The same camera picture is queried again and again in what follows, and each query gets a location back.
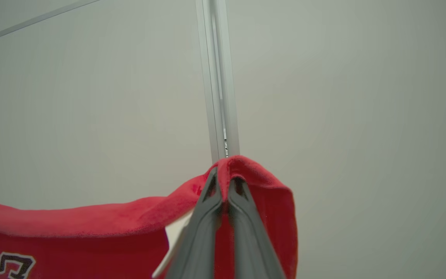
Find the gray wall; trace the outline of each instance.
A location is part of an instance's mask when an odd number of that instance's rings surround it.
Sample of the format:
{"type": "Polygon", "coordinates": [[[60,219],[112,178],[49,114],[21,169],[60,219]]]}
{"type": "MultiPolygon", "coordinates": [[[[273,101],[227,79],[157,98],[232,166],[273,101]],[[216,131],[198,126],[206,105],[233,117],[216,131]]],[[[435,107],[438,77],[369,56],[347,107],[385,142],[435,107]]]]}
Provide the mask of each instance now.
{"type": "Polygon", "coordinates": [[[191,0],[104,0],[1,37],[0,203],[124,203],[204,173],[200,57],[191,0]]]}
{"type": "Polygon", "coordinates": [[[228,0],[240,150],[294,191],[298,278],[446,278],[446,1],[228,0]]]}

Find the red towel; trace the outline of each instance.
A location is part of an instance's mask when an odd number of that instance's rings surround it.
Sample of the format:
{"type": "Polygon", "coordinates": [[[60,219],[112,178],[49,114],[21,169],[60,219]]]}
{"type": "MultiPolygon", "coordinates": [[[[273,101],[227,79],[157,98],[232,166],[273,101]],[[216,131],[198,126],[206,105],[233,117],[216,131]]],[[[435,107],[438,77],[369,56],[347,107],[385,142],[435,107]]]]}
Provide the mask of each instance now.
{"type": "MultiPolygon", "coordinates": [[[[246,180],[287,278],[297,268],[290,189],[243,156],[221,159],[167,197],[65,210],[0,205],[0,279],[148,279],[168,250],[165,226],[192,209],[218,166],[226,201],[230,179],[246,180]]],[[[216,279],[233,278],[233,235],[223,215],[216,233],[216,279]]]]}

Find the black and white number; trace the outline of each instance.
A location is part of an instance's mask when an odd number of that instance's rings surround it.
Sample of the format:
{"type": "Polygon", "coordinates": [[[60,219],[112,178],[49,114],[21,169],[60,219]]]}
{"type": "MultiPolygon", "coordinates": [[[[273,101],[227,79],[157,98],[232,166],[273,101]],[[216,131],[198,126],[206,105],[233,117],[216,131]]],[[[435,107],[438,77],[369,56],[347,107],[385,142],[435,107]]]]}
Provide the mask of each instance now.
{"type": "Polygon", "coordinates": [[[18,265],[17,270],[12,269],[9,271],[8,278],[27,279],[27,276],[32,267],[34,267],[36,261],[32,256],[2,252],[0,254],[0,274],[4,274],[6,272],[7,263],[14,263],[18,265]]]}

